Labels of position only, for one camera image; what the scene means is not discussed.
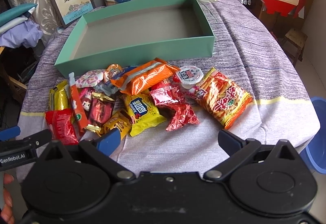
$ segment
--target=table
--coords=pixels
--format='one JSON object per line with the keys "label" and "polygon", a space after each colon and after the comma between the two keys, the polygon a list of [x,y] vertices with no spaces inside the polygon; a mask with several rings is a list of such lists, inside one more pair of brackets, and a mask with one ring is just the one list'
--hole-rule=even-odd
{"label": "table", "polygon": [[[8,48],[8,47],[0,46],[0,56],[6,48]],[[4,79],[4,81],[8,84],[8,86],[12,92],[12,97],[17,102],[22,104],[22,102],[24,100],[24,95],[22,93],[27,90],[27,86],[7,74],[3,64],[1,62],[1,59],[0,59],[0,77],[2,77]]]}

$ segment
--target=finger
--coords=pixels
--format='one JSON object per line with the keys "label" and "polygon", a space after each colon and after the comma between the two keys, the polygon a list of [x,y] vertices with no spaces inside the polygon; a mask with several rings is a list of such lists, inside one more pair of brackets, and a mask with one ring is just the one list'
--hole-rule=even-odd
{"label": "finger", "polygon": [[8,224],[14,224],[15,223],[15,218],[12,216],[8,222]]}
{"label": "finger", "polygon": [[10,193],[8,192],[8,190],[5,188],[3,189],[3,199],[4,199],[5,204],[12,207],[12,197],[11,197]]}
{"label": "finger", "polygon": [[7,204],[5,204],[0,216],[3,218],[5,222],[8,222],[12,217],[12,208]]}
{"label": "finger", "polygon": [[12,183],[14,181],[14,177],[10,174],[5,173],[4,174],[4,178],[3,178],[3,183],[4,184],[9,184]]}

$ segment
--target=yellow snack bag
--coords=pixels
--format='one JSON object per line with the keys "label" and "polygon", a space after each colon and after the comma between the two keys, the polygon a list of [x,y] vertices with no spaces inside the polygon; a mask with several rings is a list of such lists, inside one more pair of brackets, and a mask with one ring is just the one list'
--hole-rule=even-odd
{"label": "yellow snack bag", "polygon": [[129,118],[124,110],[116,112],[103,125],[102,134],[106,134],[110,130],[117,128],[120,131],[121,139],[123,139],[131,129],[131,120]]}
{"label": "yellow snack bag", "polygon": [[49,108],[50,111],[64,110],[69,108],[69,100],[65,90],[68,84],[67,80],[60,82],[56,87],[50,89],[49,92]]}
{"label": "yellow snack bag", "polygon": [[166,118],[160,115],[158,108],[151,101],[148,90],[137,95],[123,95],[122,99],[132,121],[130,136],[134,137],[145,129],[166,121]]}

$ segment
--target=blue bucket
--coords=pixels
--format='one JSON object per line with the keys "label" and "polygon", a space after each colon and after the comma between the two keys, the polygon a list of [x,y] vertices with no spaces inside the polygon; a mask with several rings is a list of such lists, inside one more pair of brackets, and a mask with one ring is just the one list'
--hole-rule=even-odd
{"label": "blue bucket", "polygon": [[313,97],[311,102],[320,122],[320,130],[300,156],[310,169],[326,174],[326,100]]}

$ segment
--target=red snack bag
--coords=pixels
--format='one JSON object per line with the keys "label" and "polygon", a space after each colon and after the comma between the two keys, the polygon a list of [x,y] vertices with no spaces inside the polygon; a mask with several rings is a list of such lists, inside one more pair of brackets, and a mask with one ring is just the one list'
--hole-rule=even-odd
{"label": "red snack bag", "polygon": [[162,82],[157,85],[161,88],[150,91],[155,105],[175,111],[166,128],[167,131],[177,130],[186,124],[198,125],[200,123],[191,106],[185,102],[178,85],[166,85]]}
{"label": "red snack bag", "polygon": [[76,132],[71,123],[74,117],[74,110],[67,108],[59,111],[45,113],[45,120],[52,132],[52,138],[60,140],[64,145],[77,145]]}

